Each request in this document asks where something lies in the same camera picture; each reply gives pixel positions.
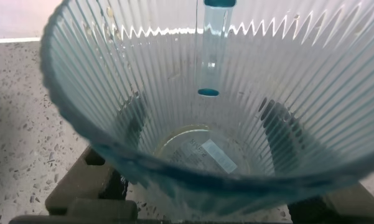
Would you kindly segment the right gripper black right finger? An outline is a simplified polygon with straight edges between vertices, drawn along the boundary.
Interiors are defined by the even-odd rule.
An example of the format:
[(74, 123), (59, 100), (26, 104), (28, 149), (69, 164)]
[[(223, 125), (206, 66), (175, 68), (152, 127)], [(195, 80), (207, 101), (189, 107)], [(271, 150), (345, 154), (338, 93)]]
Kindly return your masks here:
[(293, 223), (374, 224), (374, 196), (360, 183), (288, 204)]

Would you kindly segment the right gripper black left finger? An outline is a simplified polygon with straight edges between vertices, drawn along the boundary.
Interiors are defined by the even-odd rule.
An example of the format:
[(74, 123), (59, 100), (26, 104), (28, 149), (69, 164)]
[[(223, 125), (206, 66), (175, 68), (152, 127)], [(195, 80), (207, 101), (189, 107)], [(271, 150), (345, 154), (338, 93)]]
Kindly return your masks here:
[(88, 146), (45, 201), (50, 215), (135, 220), (135, 202), (126, 200), (128, 181)]

